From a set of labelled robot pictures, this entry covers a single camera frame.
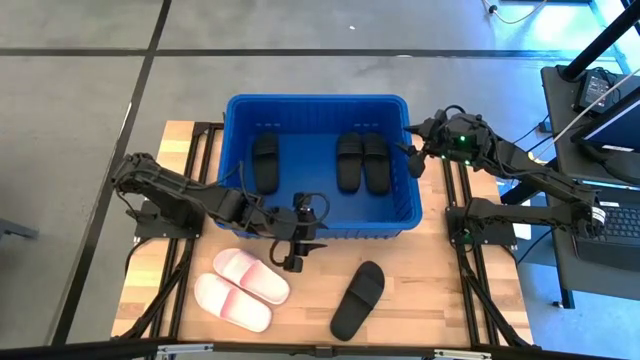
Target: wooden board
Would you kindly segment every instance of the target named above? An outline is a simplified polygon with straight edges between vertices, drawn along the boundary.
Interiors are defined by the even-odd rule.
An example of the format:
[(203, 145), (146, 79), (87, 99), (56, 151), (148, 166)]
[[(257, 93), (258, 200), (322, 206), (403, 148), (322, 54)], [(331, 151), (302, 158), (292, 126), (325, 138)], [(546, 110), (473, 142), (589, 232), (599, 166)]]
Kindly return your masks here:
[[(158, 162), (183, 172), (193, 122), (167, 122)], [(222, 132), (216, 132), (208, 179), (217, 177)], [(199, 169), (200, 155), (196, 161)], [(447, 240), (444, 208), (447, 205), (442, 165), (428, 160), (419, 180), (423, 217), (412, 231), (389, 240), (328, 240), (328, 248), (305, 258), (301, 274), (281, 271), (270, 264), (270, 240), (237, 238), (231, 231), (205, 221), (189, 274), (179, 338), (189, 341), (251, 342), (273, 344), (349, 344), (379, 346), (468, 347), (463, 298), (455, 252)], [(457, 167), (454, 179), (458, 182)], [(495, 179), (485, 172), (469, 171), (472, 193), (499, 201)], [(457, 184), (460, 204), (462, 192)], [(158, 239), (141, 247), (133, 256), (126, 277), (113, 335), (125, 332), (155, 296), (168, 241)], [(203, 273), (213, 272), (212, 260), (223, 249), (245, 249), (274, 268), (291, 286), (289, 299), (273, 311), (271, 326), (256, 334), (219, 320), (195, 302), (193, 284)], [(276, 251), (280, 259), (285, 246)], [(531, 341), (529, 322), (520, 290), (518, 272), (509, 254), (499, 246), (483, 246), (491, 295), (505, 318), (525, 340)], [(386, 286), (382, 298), (355, 337), (348, 343), (335, 339), (329, 322), (358, 266), (366, 260), (380, 265)], [(162, 334), (166, 334), (173, 308), (169, 301)], [(481, 338), (486, 341), (482, 307), (476, 299)]]

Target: concrete floor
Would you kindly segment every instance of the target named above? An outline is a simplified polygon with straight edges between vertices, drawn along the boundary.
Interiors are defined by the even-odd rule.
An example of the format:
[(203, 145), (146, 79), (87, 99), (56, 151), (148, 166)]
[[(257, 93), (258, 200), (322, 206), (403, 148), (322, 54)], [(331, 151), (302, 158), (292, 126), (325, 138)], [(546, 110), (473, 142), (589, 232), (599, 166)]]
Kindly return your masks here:
[[(0, 47), (146, 48), (161, 3), (3, 0)], [(500, 6), (509, 18), (531, 8)], [(488, 19), (480, 0), (182, 0), (173, 2), (160, 48), (579, 50), (600, 30), (589, 7), (576, 5), (548, 5), (530, 21), (508, 26)], [(137, 57), (0, 57), (0, 217), (40, 229), (35, 241), (0, 242), (0, 348), (47, 341), (141, 63)], [(556, 63), (156, 58), (127, 151), (156, 153), (166, 120), (218, 120), (231, 96), (249, 92), (394, 93), (408, 102), (412, 122), (456, 103), (482, 113), (500, 135), (515, 139), (546, 115), (539, 70)], [(71, 342), (108, 338), (132, 232), (124, 206), (112, 201)], [(579, 294), (578, 309), (551, 308), (559, 297), (553, 273), (537, 265), (520, 269), (537, 344), (640, 357), (639, 348), (628, 346), (640, 327), (622, 316), (637, 318), (640, 303)], [(604, 305), (610, 310), (602, 311)]]

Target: monitor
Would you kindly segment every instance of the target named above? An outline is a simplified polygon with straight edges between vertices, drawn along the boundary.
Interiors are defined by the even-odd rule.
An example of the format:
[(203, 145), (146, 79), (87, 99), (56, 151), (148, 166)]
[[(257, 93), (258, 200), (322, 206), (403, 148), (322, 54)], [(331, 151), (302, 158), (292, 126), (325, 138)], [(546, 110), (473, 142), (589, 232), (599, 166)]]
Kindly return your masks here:
[(640, 152), (640, 87), (578, 130), (571, 140), (597, 149)]

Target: black slipper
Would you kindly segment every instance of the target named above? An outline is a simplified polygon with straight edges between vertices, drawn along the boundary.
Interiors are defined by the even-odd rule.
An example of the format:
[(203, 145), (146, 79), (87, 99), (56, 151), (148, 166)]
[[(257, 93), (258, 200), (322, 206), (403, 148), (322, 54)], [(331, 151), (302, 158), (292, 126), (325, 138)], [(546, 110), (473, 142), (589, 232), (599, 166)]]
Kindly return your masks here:
[(278, 190), (278, 136), (264, 133), (253, 143), (253, 177), (256, 190), (262, 195), (273, 194)]
[(376, 195), (385, 195), (391, 189), (391, 165), (389, 146), (381, 135), (365, 134), (364, 142), (364, 178), (367, 189)]
[(349, 341), (376, 306), (383, 291), (384, 273), (380, 266), (372, 261), (360, 265), (331, 319), (333, 336)]
[(362, 167), (362, 140), (358, 133), (340, 135), (337, 146), (338, 188), (354, 193), (360, 188), (360, 169)]

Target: pink slipper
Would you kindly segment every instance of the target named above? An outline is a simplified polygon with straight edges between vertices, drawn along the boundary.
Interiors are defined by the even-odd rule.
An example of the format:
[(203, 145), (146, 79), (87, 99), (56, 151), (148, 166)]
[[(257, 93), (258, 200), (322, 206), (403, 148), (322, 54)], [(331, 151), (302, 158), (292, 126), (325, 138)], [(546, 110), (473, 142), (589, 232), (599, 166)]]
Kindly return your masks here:
[(213, 268), (225, 279), (272, 304), (289, 296), (289, 284), (262, 261), (241, 249), (226, 249), (213, 259)]
[(265, 304), (217, 275), (200, 275), (194, 290), (198, 305), (222, 320), (253, 332), (263, 332), (271, 323)]

